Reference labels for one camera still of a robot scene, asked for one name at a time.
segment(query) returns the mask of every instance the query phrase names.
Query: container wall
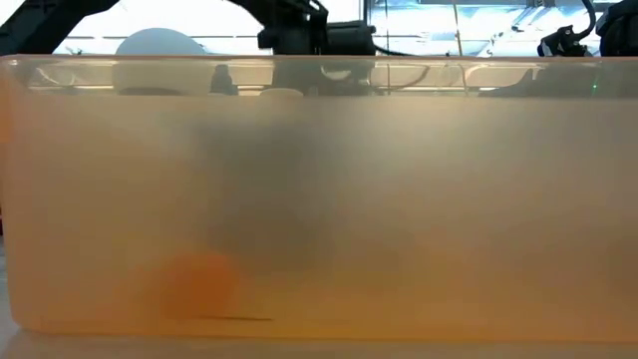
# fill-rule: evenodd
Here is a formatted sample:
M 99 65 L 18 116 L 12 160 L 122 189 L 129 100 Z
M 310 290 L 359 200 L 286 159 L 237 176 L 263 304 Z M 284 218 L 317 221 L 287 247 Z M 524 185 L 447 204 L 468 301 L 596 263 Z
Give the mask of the container wall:
M 205 64 L 66 64 L 190 96 L 16 85 L 3 211 L 21 325 L 638 340 L 635 102 L 204 96 Z

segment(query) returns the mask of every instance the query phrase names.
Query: table surface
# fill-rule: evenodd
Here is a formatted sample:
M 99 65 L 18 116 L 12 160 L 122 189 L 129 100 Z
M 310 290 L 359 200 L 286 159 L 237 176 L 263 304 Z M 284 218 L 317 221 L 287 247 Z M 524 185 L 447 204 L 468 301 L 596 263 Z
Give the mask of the table surface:
M 51 336 L 20 330 L 11 320 L 4 249 L 0 246 L 0 359 L 635 359 L 636 345 L 353 343 Z

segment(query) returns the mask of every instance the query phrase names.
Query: orange ball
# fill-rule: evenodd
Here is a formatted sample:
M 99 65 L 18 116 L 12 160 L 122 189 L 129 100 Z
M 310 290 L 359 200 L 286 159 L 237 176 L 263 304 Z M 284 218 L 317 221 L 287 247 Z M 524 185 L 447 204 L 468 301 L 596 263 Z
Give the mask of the orange ball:
M 159 271 L 160 310 L 176 319 L 223 315 L 237 285 L 227 257 L 214 253 L 180 255 Z

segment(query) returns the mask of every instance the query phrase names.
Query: plastic container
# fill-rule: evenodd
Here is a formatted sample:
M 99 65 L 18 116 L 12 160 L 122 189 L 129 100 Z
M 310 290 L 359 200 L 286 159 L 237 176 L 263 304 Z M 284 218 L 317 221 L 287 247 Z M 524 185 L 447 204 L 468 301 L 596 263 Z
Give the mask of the plastic container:
M 534 61 L 5 58 L 14 318 L 638 341 L 637 63 Z

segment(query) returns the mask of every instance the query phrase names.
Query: black cable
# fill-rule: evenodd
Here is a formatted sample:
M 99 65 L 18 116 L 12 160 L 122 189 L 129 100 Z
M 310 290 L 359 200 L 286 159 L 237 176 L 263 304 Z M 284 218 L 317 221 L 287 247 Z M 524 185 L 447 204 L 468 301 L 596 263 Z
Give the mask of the black cable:
M 375 45 L 375 49 L 377 49 L 378 52 L 388 56 L 417 56 L 417 55 L 402 53 L 399 51 L 392 51 L 390 49 L 384 49 L 379 45 Z
M 591 31 L 596 27 L 596 10 L 594 9 L 594 4 L 591 0 L 581 0 L 582 4 L 585 5 L 585 9 L 587 9 L 587 14 L 589 15 L 589 26 L 583 32 L 578 34 L 578 40 L 582 40 L 591 34 Z
M 426 76 L 428 76 L 428 73 L 430 73 L 430 66 L 426 66 L 421 72 L 421 75 L 419 75 L 419 78 L 409 82 L 408 84 L 399 85 L 399 86 L 390 86 L 390 84 L 388 84 L 388 87 L 385 89 L 376 87 L 376 88 L 373 88 L 373 90 L 375 94 L 379 96 L 389 96 L 390 93 L 393 91 L 399 91 L 399 90 L 403 90 L 403 89 L 418 85 L 426 78 Z

